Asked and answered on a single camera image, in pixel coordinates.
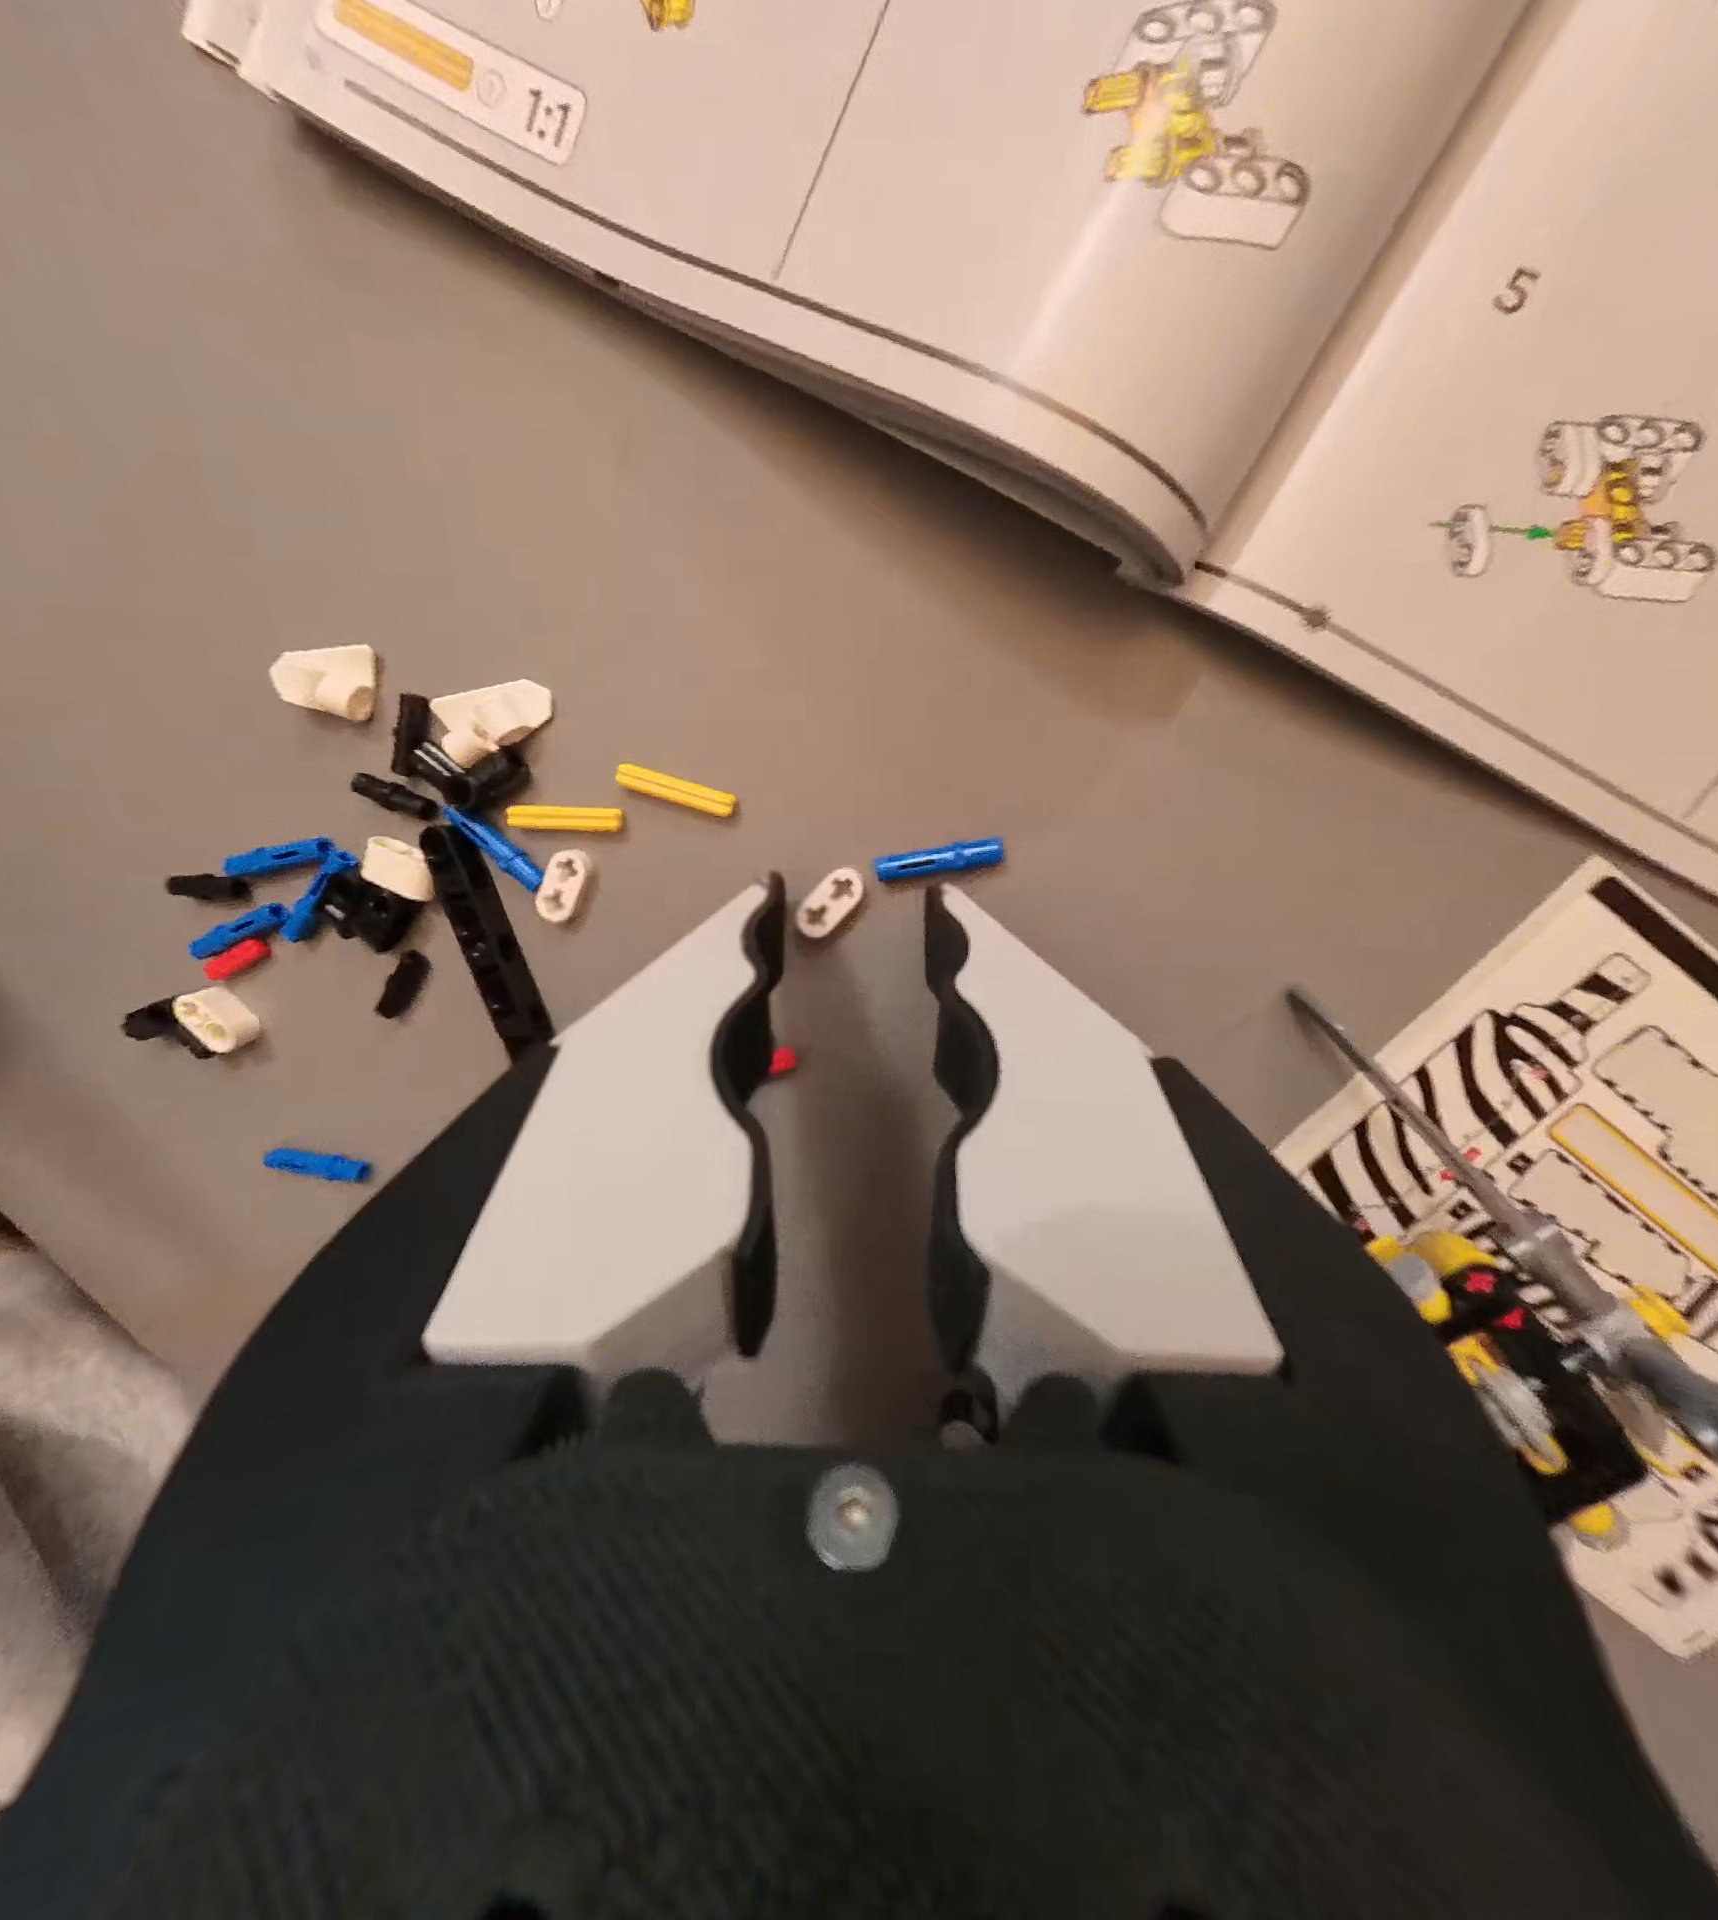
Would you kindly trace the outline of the pile of loose lego pieces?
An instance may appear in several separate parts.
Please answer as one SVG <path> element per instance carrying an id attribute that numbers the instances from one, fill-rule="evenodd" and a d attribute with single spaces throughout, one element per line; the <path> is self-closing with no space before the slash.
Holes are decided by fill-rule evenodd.
<path id="1" fill-rule="evenodd" d="M 347 789 L 403 830 L 372 832 L 360 844 L 306 832 L 221 856 L 205 872 L 163 879 L 173 901 L 221 907 L 229 917 L 186 949 L 199 989 L 144 1003 L 120 1020 L 126 1040 L 173 1045 L 215 1060 L 255 1045 L 263 1022 L 236 982 L 259 968 L 273 944 L 306 947 L 335 935 L 392 967 L 374 1001 L 378 1020 L 416 1010 L 432 977 L 416 929 L 433 911 L 485 1020 L 519 1059 L 554 1035 L 501 884 L 511 884 L 540 920 L 573 923 L 589 892 L 593 865 L 577 846 L 543 860 L 513 840 L 526 834 L 617 836 L 619 807 L 521 802 L 532 781 L 528 744 L 550 724 L 554 694 L 529 678 L 394 702 L 383 773 L 356 773 Z"/>

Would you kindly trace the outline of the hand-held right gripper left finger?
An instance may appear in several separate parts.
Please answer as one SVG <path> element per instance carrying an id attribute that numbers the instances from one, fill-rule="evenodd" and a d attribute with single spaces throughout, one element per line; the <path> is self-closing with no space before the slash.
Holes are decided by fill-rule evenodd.
<path id="1" fill-rule="evenodd" d="M 705 1396 L 775 1319 L 772 1001 L 788 890 L 741 887 L 552 1043 L 419 1335 L 425 1386 Z"/>

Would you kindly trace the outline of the zebra sticker sheet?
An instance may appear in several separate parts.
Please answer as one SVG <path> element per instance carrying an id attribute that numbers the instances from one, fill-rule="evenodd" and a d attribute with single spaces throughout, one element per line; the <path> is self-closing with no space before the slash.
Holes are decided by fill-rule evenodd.
<path id="1" fill-rule="evenodd" d="M 1566 1232 L 1718 1383 L 1718 952 L 1590 863 L 1379 1055 L 1500 1188 Z M 1434 1150 L 1352 1081 L 1278 1163 L 1378 1261 L 1416 1237 L 1496 1252 Z M 1522 1472 L 1539 1502 L 1538 1489 Z M 1569 1583 L 1678 1661 L 1718 1644 L 1718 1461 L 1667 1432 L 1617 1498 L 1619 1548 L 1548 1520 Z"/>

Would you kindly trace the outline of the zebra striped lego helicopter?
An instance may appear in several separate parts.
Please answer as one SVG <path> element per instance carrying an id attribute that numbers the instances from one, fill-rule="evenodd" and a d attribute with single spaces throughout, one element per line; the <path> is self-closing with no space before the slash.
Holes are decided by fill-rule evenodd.
<path id="1" fill-rule="evenodd" d="M 1621 1548 L 1619 1498 L 1659 1462 L 1670 1432 L 1718 1462 L 1718 1383 L 1695 1372 L 1633 1293 L 1611 1294 L 1566 1231 L 1514 1199 L 1417 1099 L 1301 986 L 1292 1013 L 1382 1099 L 1485 1216 L 1496 1250 L 1463 1237 L 1404 1243 L 1382 1265 L 1429 1327 L 1526 1478 L 1548 1522 L 1596 1552 Z"/>

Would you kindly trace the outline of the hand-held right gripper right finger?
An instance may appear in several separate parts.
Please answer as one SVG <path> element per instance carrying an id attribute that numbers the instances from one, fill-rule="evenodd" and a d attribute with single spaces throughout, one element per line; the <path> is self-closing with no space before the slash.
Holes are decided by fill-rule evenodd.
<path id="1" fill-rule="evenodd" d="M 944 1366 L 1003 1427 L 1043 1381 L 1272 1378 L 1284 1346 L 1155 1055 L 944 883 L 921 902 L 935 1163 L 927 1300 Z"/>

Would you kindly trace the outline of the lego instruction booklet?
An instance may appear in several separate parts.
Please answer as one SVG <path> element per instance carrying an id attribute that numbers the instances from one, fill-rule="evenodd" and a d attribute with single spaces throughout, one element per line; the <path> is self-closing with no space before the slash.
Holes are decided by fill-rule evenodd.
<path id="1" fill-rule="evenodd" d="M 1718 901 L 1718 3 L 179 32 Z"/>

